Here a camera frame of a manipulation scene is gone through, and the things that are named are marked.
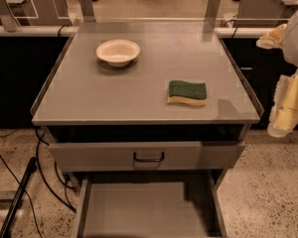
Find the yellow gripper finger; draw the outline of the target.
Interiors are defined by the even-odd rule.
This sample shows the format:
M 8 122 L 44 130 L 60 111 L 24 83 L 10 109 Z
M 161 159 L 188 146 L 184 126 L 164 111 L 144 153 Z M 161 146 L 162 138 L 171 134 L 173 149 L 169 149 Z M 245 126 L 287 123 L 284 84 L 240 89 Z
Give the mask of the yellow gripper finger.
M 267 132 L 272 137 L 282 138 L 298 125 L 298 69 L 291 76 L 280 76 L 273 101 Z
M 287 25 L 282 24 L 271 30 L 269 33 L 263 35 L 256 41 L 256 45 L 262 49 L 281 49 L 283 37 Z

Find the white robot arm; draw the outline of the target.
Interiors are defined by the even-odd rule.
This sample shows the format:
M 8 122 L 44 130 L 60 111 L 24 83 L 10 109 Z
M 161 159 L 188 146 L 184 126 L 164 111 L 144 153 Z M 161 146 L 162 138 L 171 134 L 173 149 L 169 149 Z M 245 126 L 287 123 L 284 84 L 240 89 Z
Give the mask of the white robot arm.
M 291 76 L 279 77 L 269 115 L 267 133 L 275 138 L 285 137 L 298 125 L 298 10 L 287 24 L 260 37 L 256 45 L 267 50 L 280 49 L 284 59 L 297 67 Z

